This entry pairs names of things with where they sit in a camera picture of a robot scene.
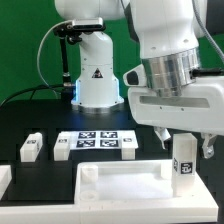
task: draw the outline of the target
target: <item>white platform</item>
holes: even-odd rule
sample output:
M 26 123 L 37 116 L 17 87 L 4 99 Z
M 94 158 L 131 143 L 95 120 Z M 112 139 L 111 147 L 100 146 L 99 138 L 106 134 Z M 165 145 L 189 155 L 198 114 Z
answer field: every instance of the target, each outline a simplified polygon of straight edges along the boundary
M 54 160 L 68 160 L 70 150 L 121 149 L 122 160 L 134 160 L 138 142 L 133 130 L 61 132 L 54 146 Z
M 217 221 L 218 206 L 197 174 L 194 196 L 172 196 L 171 169 L 171 161 L 166 160 L 82 163 L 77 171 L 75 205 L 1 207 L 0 223 L 168 224 Z
M 35 162 L 42 146 L 42 134 L 30 134 L 20 149 L 21 162 Z

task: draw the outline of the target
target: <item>green wall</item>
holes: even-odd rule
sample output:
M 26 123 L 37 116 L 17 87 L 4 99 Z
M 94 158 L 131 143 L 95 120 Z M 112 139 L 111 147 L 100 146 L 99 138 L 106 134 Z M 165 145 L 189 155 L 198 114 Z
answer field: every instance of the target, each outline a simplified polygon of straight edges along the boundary
M 36 69 L 36 55 L 44 34 L 63 21 L 54 8 L 54 0 L 1 0 L 0 3 L 0 101 L 10 94 L 42 84 Z M 121 80 L 121 95 L 127 88 L 122 82 L 124 72 L 139 64 L 139 46 L 129 38 L 126 21 L 109 21 L 106 33 L 114 42 L 114 73 Z M 215 37 L 224 49 L 224 36 Z M 73 80 L 80 73 L 78 46 L 69 46 L 69 64 Z M 220 59 L 203 38 L 200 40 L 205 67 L 222 66 Z M 61 83 L 59 41 L 51 35 L 44 45 L 41 68 L 50 84 Z M 27 99 L 30 94 L 18 99 Z M 51 91 L 38 92 L 35 98 L 54 98 Z

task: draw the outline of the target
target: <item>warning label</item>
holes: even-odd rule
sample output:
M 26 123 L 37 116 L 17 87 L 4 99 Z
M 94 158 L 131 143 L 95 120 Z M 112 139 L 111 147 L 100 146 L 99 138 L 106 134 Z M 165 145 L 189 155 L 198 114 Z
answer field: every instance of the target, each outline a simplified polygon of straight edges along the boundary
M 103 75 L 101 74 L 100 70 L 97 68 L 95 73 L 93 74 L 92 78 L 94 79 L 99 79 L 99 78 L 103 78 Z

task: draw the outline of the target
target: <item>black and white pattern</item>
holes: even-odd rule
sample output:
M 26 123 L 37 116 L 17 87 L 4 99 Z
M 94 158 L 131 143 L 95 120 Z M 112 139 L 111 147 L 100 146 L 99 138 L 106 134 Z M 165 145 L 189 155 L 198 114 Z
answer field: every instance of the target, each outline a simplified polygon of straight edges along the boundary
M 27 142 L 26 142 L 26 144 L 35 144 L 37 141 L 36 140 L 28 140 Z
M 59 140 L 58 140 L 58 143 L 67 143 L 67 142 L 68 142 L 67 139 L 59 139 Z
M 193 163 L 181 163 L 181 174 L 192 174 L 193 173 Z
M 118 138 L 117 131 L 101 131 L 101 138 Z
M 78 140 L 77 141 L 77 148 L 94 148 L 96 144 L 95 140 Z
M 118 140 L 100 140 L 100 147 L 117 148 L 119 147 Z
M 90 139 L 96 138 L 96 132 L 94 131 L 86 131 L 86 132 L 79 132 L 79 139 Z
M 176 170 L 176 172 L 178 171 L 178 162 L 175 158 L 174 158 L 174 162 L 173 162 L 173 168 Z
M 123 142 L 132 142 L 132 138 L 124 138 Z

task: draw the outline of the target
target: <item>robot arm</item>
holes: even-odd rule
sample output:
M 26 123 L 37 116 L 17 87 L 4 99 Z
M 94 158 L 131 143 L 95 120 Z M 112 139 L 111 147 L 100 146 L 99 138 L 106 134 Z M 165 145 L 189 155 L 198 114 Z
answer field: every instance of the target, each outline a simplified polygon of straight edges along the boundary
M 207 1 L 198 3 L 205 7 Z M 216 135 L 224 135 L 224 79 L 192 76 L 200 68 L 192 0 L 131 0 L 130 5 L 142 59 L 124 75 L 132 86 L 133 117 L 154 126 L 161 141 L 170 137 L 166 128 L 201 132 L 204 156 L 210 158 Z M 201 13 L 205 23 L 206 7 Z
M 123 0 L 124 7 L 129 0 Z M 90 19 L 102 17 L 104 20 L 114 20 L 124 17 L 121 0 L 55 0 L 55 7 L 64 19 Z

